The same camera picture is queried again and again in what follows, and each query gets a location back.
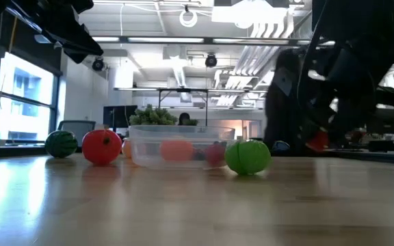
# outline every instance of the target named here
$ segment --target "security camera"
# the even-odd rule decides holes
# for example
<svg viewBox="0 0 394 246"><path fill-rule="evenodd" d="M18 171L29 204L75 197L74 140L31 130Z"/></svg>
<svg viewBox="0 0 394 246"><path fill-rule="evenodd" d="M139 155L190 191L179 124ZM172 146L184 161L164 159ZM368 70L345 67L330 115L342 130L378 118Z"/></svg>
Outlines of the security camera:
<svg viewBox="0 0 394 246"><path fill-rule="evenodd" d="M104 71L104 69L106 69L106 65L103 62L102 57L95 58L95 61L92 63L92 69L97 72L101 72Z"/></svg>
<svg viewBox="0 0 394 246"><path fill-rule="evenodd" d="M215 58L214 54L208 54L208 57L206 58L205 65L208 68L213 68L217 66L217 58Z"/></svg>

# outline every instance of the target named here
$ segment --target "green ball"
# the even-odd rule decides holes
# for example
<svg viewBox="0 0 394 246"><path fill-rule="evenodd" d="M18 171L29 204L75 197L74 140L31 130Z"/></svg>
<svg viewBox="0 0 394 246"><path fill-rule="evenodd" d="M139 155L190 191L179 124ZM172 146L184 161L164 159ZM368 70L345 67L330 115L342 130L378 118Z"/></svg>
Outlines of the green ball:
<svg viewBox="0 0 394 246"><path fill-rule="evenodd" d="M226 149L227 165L239 175L263 171L272 160L267 146L261 141L238 141Z"/></svg>
<svg viewBox="0 0 394 246"><path fill-rule="evenodd" d="M68 157L77 150L78 143L73 133L55 131L48 135L45 150L55 158Z"/></svg>

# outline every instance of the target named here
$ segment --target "window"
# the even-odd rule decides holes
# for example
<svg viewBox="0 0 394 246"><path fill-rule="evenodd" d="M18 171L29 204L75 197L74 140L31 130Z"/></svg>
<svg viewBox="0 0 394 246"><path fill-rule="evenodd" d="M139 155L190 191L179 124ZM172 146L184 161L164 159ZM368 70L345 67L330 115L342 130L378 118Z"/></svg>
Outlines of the window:
<svg viewBox="0 0 394 246"><path fill-rule="evenodd" d="M50 109L1 97L0 139L44 141L49 131Z"/></svg>
<svg viewBox="0 0 394 246"><path fill-rule="evenodd" d="M51 104L54 75L23 59L5 54L1 59L0 91Z"/></svg>

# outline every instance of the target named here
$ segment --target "clear plastic bin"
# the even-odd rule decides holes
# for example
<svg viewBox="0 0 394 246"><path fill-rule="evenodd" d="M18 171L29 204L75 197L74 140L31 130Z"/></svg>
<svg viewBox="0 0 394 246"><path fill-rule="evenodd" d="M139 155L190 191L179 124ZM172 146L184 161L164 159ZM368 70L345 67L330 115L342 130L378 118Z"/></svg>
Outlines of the clear plastic bin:
<svg viewBox="0 0 394 246"><path fill-rule="evenodd" d="M224 150L235 129L206 126L132 126L133 162L158 169L213 169L226 165Z"/></svg>

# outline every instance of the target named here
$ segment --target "table surface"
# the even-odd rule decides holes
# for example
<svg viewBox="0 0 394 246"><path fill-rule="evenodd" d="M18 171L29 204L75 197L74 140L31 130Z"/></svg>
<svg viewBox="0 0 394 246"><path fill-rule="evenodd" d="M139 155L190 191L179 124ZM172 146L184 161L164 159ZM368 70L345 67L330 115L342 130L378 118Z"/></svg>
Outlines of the table surface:
<svg viewBox="0 0 394 246"><path fill-rule="evenodd" d="M394 245L394 165L274 158L238 177L0 159L0 245Z"/></svg>

